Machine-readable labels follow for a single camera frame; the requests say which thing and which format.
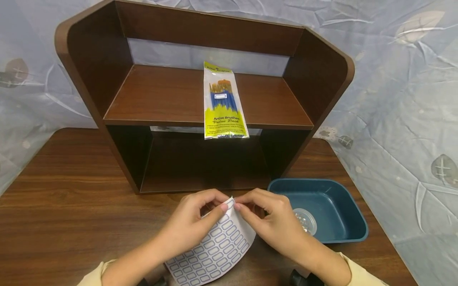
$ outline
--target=sleeve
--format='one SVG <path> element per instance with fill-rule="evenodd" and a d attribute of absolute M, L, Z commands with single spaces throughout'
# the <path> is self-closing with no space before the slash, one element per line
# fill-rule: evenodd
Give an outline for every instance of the sleeve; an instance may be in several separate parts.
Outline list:
<path fill-rule="evenodd" d="M 338 254 L 347 261 L 351 271 L 351 281 L 347 286 L 388 286 L 388 284 L 367 272 L 366 269 L 362 268 L 342 253 L 339 252 Z"/>
<path fill-rule="evenodd" d="M 102 286 L 102 274 L 114 260 L 106 263 L 100 262 L 96 269 L 84 276 L 83 280 L 77 286 Z"/>

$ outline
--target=brown wooden shelf unit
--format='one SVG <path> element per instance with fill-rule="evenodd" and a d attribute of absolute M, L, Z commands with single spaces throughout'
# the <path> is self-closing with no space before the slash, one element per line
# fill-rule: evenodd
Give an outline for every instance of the brown wooden shelf unit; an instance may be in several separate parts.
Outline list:
<path fill-rule="evenodd" d="M 203 71 L 136 65 L 127 38 L 289 56 L 282 77 L 235 74 L 246 123 L 261 134 L 151 132 L 203 126 Z M 267 187 L 290 169 L 354 75 L 351 58 L 306 27 L 124 0 L 62 22 L 55 47 L 138 194 Z"/>

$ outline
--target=plastic packaging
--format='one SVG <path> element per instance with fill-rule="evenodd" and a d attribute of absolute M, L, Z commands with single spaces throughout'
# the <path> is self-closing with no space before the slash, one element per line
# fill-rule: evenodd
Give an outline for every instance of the plastic packaging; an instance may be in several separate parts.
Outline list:
<path fill-rule="evenodd" d="M 204 62 L 205 139 L 249 138 L 234 73 Z"/>
<path fill-rule="evenodd" d="M 312 216 L 312 214 L 309 211 L 301 208 L 294 209 L 293 212 L 296 215 L 297 219 L 300 221 L 300 224 L 302 225 L 304 231 L 314 236 L 318 227 L 316 225 L 316 220 Z"/>

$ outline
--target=blue plastic tray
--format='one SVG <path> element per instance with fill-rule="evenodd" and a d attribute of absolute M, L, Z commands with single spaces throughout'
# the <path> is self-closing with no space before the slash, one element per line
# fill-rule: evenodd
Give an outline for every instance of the blue plastic tray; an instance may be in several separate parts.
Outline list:
<path fill-rule="evenodd" d="M 315 218 L 314 235 L 322 243 L 360 242 L 369 228 L 348 190 L 325 179 L 276 179 L 267 190 L 289 198 L 293 209 L 308 210 Z"/>

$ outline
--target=clear plastic lid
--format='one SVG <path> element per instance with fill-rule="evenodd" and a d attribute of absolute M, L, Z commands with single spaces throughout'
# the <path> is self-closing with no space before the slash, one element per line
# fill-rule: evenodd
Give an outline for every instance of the clear plastic lid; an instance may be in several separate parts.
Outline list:
<path fill-rule="evenodd" d="M 310 233 L 312 236 L 315 235 L 318 228 L 316 225 L 316 220 L 312 214 L 309 211 L 301 208 L 294 209 L 293 212 L 302 225 L 304 231 Z"/>

